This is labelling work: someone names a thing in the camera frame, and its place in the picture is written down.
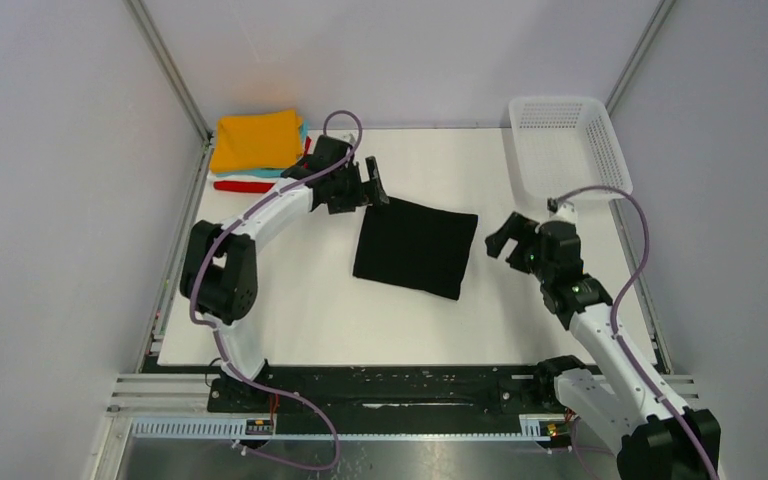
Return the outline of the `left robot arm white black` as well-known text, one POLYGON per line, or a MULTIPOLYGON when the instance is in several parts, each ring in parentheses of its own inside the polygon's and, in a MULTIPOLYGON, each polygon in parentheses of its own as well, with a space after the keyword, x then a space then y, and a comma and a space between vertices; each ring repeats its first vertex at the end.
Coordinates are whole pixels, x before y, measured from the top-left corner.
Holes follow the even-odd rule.
POLYGON ((253 320, 259 291, 258 255, 282 230, 326 206, 329 214, 386 205, 377 160, 355 158, 355 145, 325 134, 312 153, 285 169, 246 211, 221 223, 198 221, 190 230, 179 291, 190 302, 190 320, 208 327, 222 370, 236 379, 232 398, 248 411, 269 401, 259 377, 267 359, 253 320))

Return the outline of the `black t shirt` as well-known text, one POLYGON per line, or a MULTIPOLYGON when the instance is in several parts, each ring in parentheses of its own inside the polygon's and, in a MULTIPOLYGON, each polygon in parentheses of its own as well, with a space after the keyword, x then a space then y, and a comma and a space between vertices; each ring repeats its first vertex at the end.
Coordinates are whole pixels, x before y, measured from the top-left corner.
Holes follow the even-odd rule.
POLYGON ((478 216, 392 197, 366 209, 352 274, 457 301, 478 216))

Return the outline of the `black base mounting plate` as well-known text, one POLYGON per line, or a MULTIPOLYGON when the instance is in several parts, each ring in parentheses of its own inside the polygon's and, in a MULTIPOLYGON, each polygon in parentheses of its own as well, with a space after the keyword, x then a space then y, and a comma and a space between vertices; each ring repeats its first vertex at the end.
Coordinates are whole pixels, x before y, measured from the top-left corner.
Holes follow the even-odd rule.
POLYGON ((278 433, 512 433, 519 416, 560 423, 566 409, 550 399, 535 365, 266 366, 257 390, 220 374, 210 413, 263 414, 278 433))

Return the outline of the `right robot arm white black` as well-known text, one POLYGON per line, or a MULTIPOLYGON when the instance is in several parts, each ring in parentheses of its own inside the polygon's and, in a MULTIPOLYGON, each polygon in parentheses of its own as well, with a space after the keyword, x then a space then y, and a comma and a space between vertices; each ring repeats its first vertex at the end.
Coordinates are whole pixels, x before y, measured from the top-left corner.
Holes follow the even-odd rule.
POLYGON ((618 302, 584 270, 581 239, 561 212, 540 223, 512 213, 486 240, 508 265, 534 276, 547 310, 590 354, 603 381, 574 356, 539 363, 533 386, 543 410, 571 410, 614 454, 623 479, 718 478, 721 428, 711 411, 692 408, 626 334, 618 302))

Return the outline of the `folded orange t shirt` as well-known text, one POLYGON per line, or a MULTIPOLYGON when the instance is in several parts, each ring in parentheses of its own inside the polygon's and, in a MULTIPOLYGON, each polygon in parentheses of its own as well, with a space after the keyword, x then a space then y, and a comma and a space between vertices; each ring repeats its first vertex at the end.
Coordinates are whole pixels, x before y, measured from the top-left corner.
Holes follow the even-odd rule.
POLYGON ((303 153, 303 117, 294 109, 222 117, 209 165, 214 174, 261 168, 287 168, 303 153))

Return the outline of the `folded teal t shirt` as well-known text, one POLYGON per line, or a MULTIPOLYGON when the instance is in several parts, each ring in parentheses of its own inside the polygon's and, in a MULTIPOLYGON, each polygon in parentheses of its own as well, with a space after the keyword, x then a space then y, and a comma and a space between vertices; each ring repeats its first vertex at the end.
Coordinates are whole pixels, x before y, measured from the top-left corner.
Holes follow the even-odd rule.
MULTIPOLYGON (((299 136, 302 142, 302 153, 307 154, 310 149, 311 140, 309 137, 309 127, 305 120, 302 121, 299 129, 299 136)), ((251 176, 255 178, 279 178, 281 173, 285 170, 285 167, 262 167, 262 168, 250 168, 244 170, 233 171, 224 173, 224 177, 230 176, 251 176)))

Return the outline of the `white plastic basket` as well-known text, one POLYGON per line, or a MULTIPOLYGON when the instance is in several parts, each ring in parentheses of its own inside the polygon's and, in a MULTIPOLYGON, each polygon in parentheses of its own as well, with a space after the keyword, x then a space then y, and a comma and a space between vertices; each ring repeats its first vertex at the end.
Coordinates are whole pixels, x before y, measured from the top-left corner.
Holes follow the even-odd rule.
POLYGON ((524 191, 557 198, 600 187, 582 200, 613 200, 633 183, 605 105, 582 96, 523 96, 508 103, 511 134, 524 191))

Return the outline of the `folded red t shirt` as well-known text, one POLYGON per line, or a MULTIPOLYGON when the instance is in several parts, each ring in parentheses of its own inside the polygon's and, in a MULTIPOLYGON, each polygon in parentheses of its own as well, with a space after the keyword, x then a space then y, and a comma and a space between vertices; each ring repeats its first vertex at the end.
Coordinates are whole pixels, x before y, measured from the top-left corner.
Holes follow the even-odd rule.
MULTIPOLYGON (((247 140, 243 137, 220 134, 212 158, 300 157, 303 154, 302 149, 302 142, 298 135, 291 136, 289 140, 278 139, 275 141, 272 138, 255 138, 254 140, 247 140)), ((277 181, 275 183, 266 183, 252 181, 211 180, 211 182, 215 190, 233 193, 255 194, 266 193, 274 186, 277 181)))

